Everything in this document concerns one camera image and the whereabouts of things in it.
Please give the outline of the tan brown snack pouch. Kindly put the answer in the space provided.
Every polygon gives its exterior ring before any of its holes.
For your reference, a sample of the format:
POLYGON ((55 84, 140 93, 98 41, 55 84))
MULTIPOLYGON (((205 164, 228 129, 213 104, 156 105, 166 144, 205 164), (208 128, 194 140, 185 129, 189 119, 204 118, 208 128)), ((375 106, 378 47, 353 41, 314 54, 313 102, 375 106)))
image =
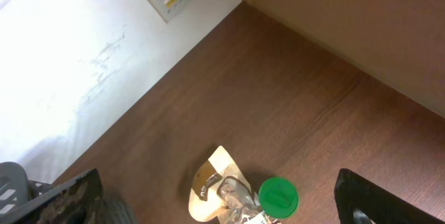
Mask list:
POLYGON ((221 224, 282 224, 266 214, 258 194, 222 146, 195 173, 188 211, 199 222, 217 218, 221 224))

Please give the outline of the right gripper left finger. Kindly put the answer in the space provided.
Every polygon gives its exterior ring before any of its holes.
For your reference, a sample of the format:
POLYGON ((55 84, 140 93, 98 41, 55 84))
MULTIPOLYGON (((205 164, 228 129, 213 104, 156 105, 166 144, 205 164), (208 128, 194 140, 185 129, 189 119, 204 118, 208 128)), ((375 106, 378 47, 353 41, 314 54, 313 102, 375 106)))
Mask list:
POLYGON ((1 223, 94 224, 98 221, 102 195, 99 173, 92 169, 53 186, 46 193, 12 210, 1 217, 1 223))

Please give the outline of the green lid spice jar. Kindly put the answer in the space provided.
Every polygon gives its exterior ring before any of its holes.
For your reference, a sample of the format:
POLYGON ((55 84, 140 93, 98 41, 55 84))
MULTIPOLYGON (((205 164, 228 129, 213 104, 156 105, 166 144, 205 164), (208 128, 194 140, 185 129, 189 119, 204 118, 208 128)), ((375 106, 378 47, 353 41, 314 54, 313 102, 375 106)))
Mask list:
POLYGON ((292 182, 283 177, 271 177, 260 186, 259 202, 270 217, 285 219, 296 213, 300 197, 292 182))

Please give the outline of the grey plastic shopping basket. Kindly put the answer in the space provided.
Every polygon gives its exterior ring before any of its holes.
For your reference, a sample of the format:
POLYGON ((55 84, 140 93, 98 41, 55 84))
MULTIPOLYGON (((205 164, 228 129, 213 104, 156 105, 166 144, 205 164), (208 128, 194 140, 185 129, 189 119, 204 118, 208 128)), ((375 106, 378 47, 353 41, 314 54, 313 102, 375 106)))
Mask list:
POLYGON ((51 184, 29 180, 18 163, 1 163, 1 217, 53 188, 51 184))

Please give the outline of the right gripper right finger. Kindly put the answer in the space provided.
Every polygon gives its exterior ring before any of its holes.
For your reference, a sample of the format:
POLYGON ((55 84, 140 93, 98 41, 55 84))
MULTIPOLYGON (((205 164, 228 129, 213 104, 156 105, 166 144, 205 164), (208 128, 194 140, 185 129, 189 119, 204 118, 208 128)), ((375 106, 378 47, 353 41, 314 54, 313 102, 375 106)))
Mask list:
POLYGON ((334 199, 341 224, 444 224, 346 168, 339 171, 334 199))

